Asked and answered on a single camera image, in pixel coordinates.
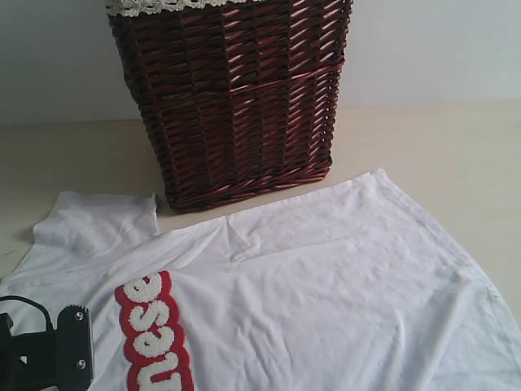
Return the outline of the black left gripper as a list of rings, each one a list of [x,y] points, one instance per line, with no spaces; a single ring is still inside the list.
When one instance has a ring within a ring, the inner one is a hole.
[[[1,390],[59,389],[56,332],[45,320],[43,331],[14,336],[11,316],[1,313]]]

